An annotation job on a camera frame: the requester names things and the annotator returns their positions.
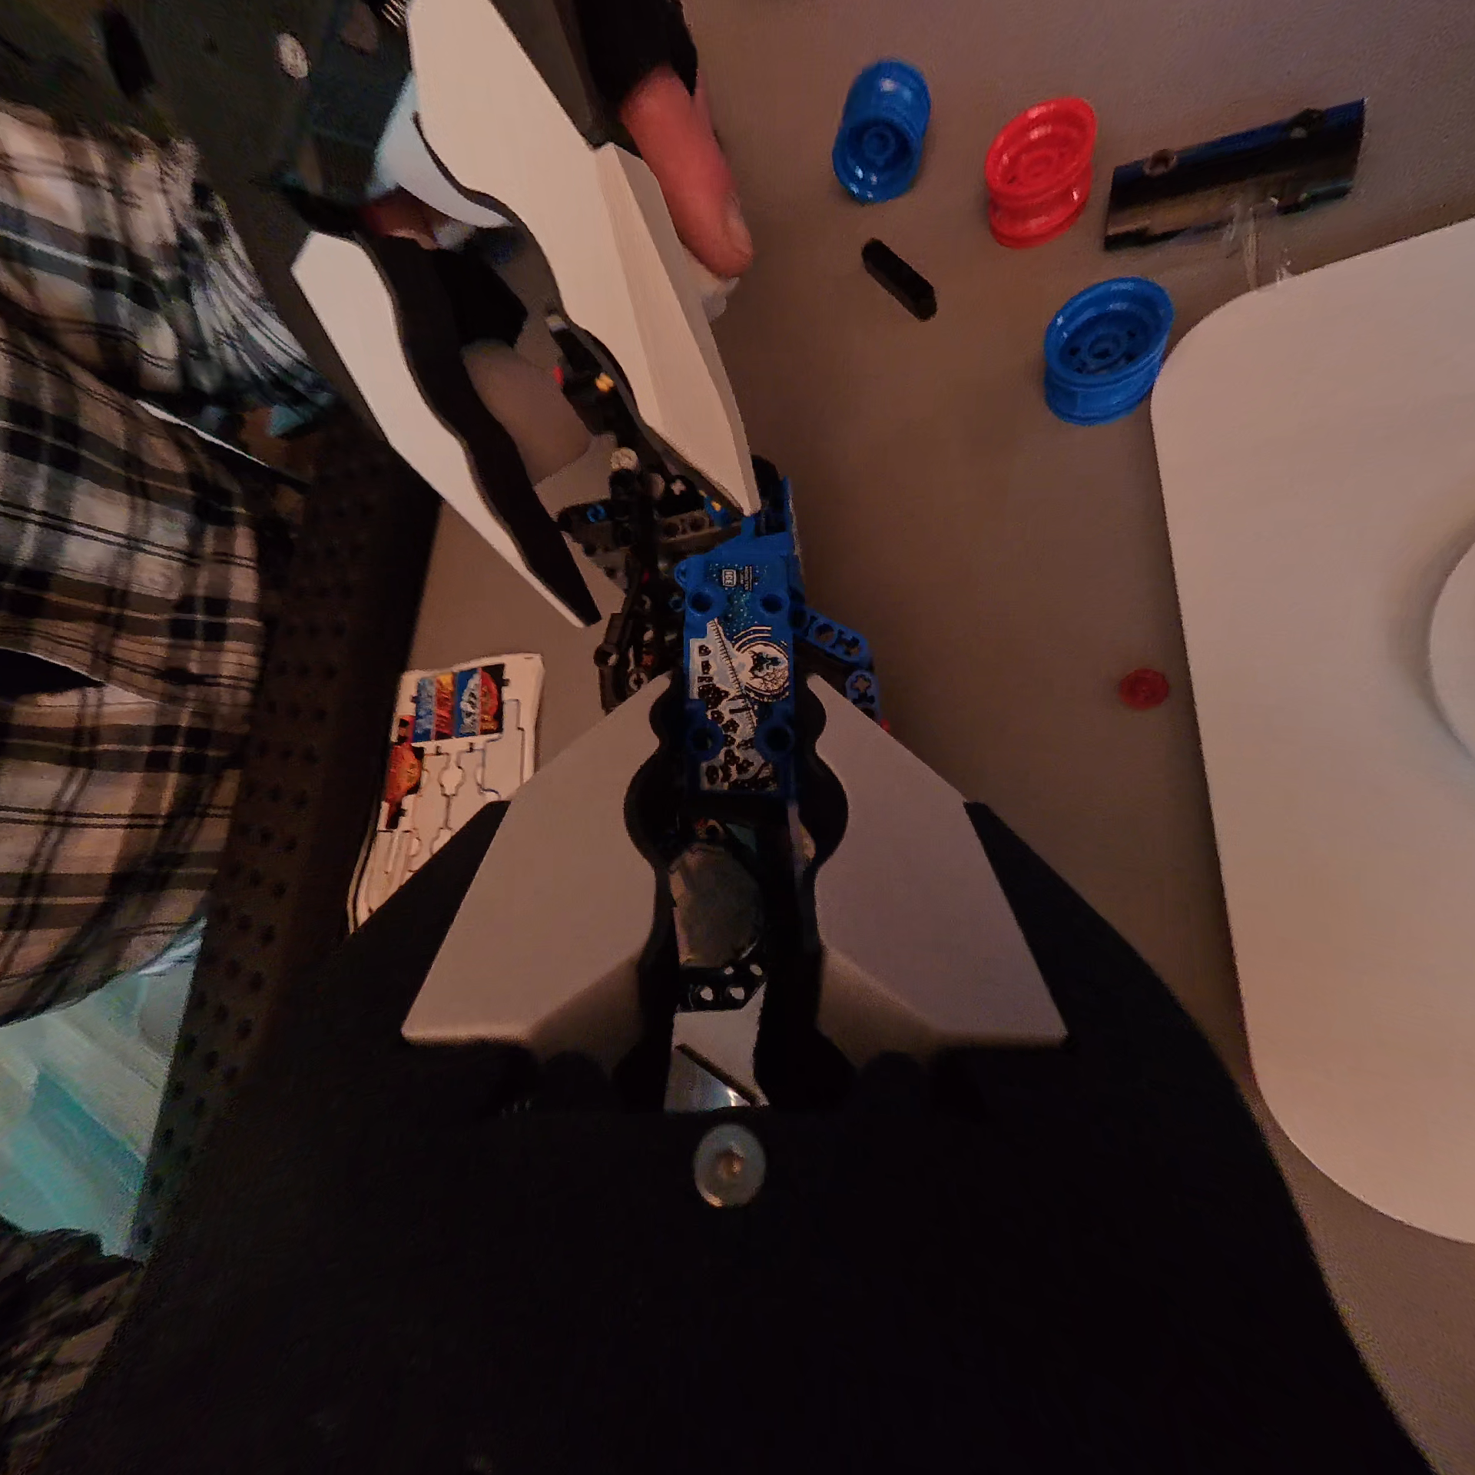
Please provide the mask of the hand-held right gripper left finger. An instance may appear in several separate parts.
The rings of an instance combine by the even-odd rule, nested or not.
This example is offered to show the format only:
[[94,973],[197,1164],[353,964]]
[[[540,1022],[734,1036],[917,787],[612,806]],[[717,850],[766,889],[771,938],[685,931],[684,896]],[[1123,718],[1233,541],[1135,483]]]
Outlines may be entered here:
[[659,676],[524,783],[478,867],[403,1036],[418,1045],[633,1048],[657,876],[626,801],[659,752]]

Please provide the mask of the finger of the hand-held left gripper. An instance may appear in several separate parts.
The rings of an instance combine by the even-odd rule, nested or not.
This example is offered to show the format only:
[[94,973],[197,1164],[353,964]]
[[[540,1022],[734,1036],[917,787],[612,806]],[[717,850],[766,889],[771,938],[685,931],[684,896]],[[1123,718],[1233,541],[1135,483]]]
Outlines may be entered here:
[[390,448],[580,629],[599,608],[464,356],[441,262],[403,237],[308,232],[292,277]]
[[648,165],[583,137],[494,4],[417,2],[408,25],[434,162],[469,200],[529,232],[564,320],[615,362],[647,432],[757,513],[743,418]]

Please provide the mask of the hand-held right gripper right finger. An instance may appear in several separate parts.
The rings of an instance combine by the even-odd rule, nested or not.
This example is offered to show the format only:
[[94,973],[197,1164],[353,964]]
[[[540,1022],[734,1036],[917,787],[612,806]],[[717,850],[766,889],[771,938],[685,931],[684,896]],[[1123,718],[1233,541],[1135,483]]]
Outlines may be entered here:
[[817,1027],[845,1055],[1058,1047],[1045,985],[966,799],[820,678],[845,824],[815,880]]

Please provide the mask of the blue black toy truck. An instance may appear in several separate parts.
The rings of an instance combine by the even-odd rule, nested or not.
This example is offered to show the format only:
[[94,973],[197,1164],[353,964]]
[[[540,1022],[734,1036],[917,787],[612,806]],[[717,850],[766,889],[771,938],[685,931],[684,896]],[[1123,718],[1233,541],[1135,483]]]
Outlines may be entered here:
[[[782,511],[799,555],[789,479],[757,464],[761,507]],[[669,690],[654,709],[659,738],[636,774],[626,820],[657,876],[650,941],[640,959],[641,1040],[678,1015],[706,1017],[754,1003],[775,1015],[770,1029],[819,1029],[820,943],[815,904],[819,864],[838,848],[845,801],[840,781],[820,764],[817,738],[824,711],[808,680],[820,678],[889,732],[880,680],[866,637],[824,616],[806,595],[798,630],[796,797],[698,795],[684,757],[684,634],[678,562],[729,541],[747,518],[717,507],[696,479],[636,467],[622,448],[608,493],[559,516],[562,530],[596,557],[622,592],[596,671],[604,716],[659,676]]]

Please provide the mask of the blue printed toy panel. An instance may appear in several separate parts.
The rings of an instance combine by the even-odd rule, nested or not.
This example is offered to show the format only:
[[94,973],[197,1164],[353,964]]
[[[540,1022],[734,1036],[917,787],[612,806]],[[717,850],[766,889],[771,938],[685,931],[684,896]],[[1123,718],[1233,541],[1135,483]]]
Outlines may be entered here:
[[682,750],[698,795],[796,797],[803,578],[782,511],[675,567],[682,595]]

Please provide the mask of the person's left hand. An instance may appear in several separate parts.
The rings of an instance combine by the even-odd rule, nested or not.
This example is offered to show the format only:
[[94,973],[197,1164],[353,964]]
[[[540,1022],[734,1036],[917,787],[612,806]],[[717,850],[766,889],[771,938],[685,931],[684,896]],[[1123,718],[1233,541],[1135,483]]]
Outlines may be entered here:
[[747,274],[754,244],[703,83],[655,67],[620,105],[620,123],[654,174],[676,239],[719,281]]

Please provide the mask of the white sticker sheet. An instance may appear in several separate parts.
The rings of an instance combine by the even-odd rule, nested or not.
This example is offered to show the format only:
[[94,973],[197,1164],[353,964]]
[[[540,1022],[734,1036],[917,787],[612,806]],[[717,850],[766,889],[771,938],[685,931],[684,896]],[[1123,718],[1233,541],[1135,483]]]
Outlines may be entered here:
[[534,776],[543,690],[538,653],[403,673],[380,804],[346,901],[352,931],[483,808]]

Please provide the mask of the blue toy wheel rim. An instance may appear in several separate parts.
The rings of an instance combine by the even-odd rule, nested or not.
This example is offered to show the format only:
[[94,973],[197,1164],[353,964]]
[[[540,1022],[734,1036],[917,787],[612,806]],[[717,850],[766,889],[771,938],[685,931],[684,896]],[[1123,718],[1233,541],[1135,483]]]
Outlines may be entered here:
[[907,195],[919,176],[931,123],[924,74],[903,60],[880,60],[850,84],[833,146],[833,170],[863,205]]
[[1077,427],[1112,425],[1151,397],[1175,306],[1163,284],[1121,276],[1061,306],[1043,339],[1045,406]]

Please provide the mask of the person's plaid shirt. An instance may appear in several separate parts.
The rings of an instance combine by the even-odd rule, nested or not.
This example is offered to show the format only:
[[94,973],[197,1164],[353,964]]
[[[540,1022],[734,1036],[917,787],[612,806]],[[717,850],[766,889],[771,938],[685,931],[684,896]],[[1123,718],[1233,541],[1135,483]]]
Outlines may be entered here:
[[2,114],[2,1022],[202,917],[266,658],[271,504],[150,413],[334,402],[197,149]]

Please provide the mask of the small black toy piece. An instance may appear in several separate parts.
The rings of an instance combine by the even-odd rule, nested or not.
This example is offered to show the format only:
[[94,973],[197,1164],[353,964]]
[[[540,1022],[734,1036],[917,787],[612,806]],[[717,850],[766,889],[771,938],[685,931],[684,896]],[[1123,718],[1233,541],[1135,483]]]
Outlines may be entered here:
[[891,246],[877,237],[866,241],[861,248],[861,262],[877,284],[917,321],[931,321],[936,316],[935,286]]

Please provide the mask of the white metal stand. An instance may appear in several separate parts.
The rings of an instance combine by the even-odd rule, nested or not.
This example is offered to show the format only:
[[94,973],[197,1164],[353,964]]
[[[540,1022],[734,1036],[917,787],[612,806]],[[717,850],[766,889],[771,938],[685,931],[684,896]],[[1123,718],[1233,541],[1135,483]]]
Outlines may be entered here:
[[1251,292],[1151,404],[1259,1092],[1340,1189],[1465,1243],[1472,244]]

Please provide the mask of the red toy wheel rim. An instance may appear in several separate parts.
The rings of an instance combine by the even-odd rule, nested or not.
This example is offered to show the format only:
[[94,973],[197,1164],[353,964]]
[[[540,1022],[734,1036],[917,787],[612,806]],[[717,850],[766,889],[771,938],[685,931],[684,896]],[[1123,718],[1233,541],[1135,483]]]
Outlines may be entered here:
[[1051,98],[1012,118],[986,155],[989,230],[1028,249],[1059,239],[1089,204],[1098,137],[1084,98]]

